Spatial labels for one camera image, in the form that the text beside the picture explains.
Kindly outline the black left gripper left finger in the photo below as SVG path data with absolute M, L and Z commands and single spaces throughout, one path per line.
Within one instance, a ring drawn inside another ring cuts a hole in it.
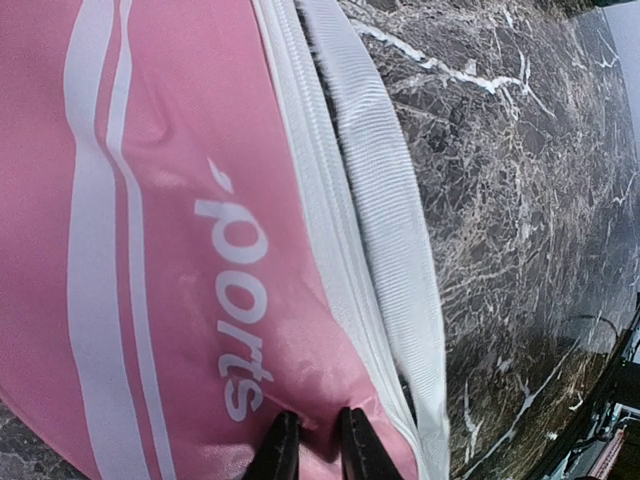
M 242 480 L 298 480 L 299 445 L 299 417 L 294 412 L 282 411 L 271 424 Z

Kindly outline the pink racket cover bag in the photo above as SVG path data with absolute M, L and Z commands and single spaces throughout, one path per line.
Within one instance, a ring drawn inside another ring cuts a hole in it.
M 335 1 L 1 5 L 1 398 L 91 479 L 242 479 L 361 408 L 449 475 L 416 175 Z

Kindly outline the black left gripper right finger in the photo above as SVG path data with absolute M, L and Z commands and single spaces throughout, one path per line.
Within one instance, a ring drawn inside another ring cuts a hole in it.
M 340 436 L 344 479 L 403 479 L 361 408 L 341 410 Z

